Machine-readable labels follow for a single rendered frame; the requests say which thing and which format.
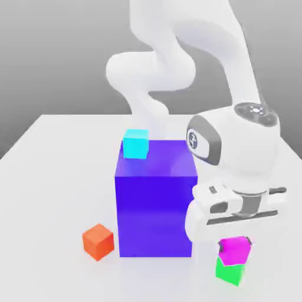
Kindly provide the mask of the small magenta cube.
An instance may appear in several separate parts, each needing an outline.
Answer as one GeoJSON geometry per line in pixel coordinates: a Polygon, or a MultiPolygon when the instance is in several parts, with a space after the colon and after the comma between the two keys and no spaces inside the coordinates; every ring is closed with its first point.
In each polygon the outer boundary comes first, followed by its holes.
{"type": "Polygon", "coordinates": [[[251,251],[251,246],[244,236],[224,238],[224,250],[219,257],[224,265],[245,264],[251,251]]]}

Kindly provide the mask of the small green cube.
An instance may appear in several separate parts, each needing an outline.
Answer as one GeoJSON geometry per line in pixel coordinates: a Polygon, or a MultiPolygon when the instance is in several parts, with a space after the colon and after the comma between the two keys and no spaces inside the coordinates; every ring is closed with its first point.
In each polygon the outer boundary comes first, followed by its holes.
{"type": "Polygon", "coordinates": [[[225,282],[239,286],[245,271],[245,264],[224,265],[218,257],[216,261],[215,276],[225,282]]]}

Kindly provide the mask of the large blue box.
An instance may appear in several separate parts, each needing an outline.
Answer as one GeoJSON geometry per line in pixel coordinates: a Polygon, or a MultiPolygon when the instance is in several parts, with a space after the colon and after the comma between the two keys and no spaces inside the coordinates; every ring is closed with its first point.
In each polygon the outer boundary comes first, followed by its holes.
{"type": "Polygon", "coordinates": [[[184,140],[152,140],[146,159],[119,151],[114,176],[121,257],[189,258],[187,208],[198,182],[184,140]]]}

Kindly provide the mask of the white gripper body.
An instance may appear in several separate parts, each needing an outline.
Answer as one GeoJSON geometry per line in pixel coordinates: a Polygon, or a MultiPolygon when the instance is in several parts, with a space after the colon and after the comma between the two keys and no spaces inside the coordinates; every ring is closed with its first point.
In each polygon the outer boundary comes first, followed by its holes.
{"type": "Polygon", "coordinates": [[[259,228],[271,226],[281,211],[263,208],[256,214],[241,214],[240,201],[204,204],[194,199],[188,206],[185,231],[193,243],[229,237],[254,237],[259,228]]]}

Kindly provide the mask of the small orange cube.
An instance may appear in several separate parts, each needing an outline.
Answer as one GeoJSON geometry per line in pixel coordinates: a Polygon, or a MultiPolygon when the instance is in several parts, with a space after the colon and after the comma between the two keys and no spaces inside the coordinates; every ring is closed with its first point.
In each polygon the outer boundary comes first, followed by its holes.
{"type": "Polygon", "coordinates": [[[114,250],[113,233],[102,224],[97,224],[82,235],[83,247],[96,261],[101,260],[114,250]]]}

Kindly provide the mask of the small cyan cube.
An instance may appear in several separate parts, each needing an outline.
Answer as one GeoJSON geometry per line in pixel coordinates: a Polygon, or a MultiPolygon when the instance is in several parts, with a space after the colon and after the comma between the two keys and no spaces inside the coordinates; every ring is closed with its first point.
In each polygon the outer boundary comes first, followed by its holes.
{"type": "Polygon", "coordinates": [[[149,152],[149,131],[127,129],[123,136],[123,156],[128,159],[146,159],[149,152]]]}

